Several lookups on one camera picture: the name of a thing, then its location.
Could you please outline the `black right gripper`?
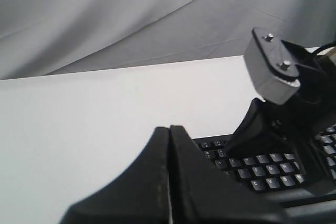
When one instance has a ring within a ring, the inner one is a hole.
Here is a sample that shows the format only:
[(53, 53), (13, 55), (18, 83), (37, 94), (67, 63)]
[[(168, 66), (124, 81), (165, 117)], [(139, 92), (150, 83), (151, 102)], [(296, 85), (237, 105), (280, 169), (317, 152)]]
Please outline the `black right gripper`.
[(325, 195), (335, 190), (322, 143), (316, 136), (335, 123), (335, 59), (282, 41), (299, 71), (299, 90), (283, 105), (254, 98), (225, 144), (228, 156), (293, 153), (306, 182), (304, 188)]

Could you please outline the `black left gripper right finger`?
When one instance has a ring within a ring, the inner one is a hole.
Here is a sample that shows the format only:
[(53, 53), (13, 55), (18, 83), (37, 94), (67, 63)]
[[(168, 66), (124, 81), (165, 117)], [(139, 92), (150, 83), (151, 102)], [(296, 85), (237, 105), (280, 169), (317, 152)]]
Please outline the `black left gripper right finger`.
[(170, 127), (169, 181), (174, 223), (291, 223), (276, 203), (224, 175), (184, 127)]

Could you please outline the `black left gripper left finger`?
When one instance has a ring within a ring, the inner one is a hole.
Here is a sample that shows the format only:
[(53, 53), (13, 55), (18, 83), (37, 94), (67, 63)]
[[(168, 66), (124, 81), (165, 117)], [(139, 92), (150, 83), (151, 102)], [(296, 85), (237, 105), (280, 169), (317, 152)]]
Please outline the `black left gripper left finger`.
[(169, 130), (157, 127), (121, 175), (70, 206), (60, 222), (169, 223), (169, 140)]

